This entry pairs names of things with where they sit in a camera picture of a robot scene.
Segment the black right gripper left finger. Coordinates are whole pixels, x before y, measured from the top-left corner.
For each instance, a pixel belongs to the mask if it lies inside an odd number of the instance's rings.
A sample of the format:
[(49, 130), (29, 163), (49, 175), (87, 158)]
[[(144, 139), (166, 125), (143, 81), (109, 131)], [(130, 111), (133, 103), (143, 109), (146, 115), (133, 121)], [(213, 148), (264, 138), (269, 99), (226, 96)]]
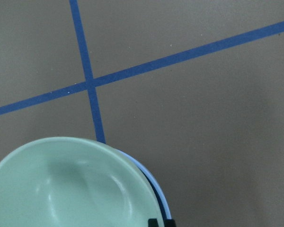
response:
[(156, 218), (150, 218), (148, 220), (148, 227), (159, 227), (158, 220)]

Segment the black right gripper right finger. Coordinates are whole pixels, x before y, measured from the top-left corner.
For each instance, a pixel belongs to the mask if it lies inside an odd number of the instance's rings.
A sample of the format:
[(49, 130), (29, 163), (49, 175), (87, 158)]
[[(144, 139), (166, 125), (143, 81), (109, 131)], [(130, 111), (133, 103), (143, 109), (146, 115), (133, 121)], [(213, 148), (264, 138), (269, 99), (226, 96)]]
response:
[(176, 222), (174, 219), (165, 219), (164, 227), (176, 227)]

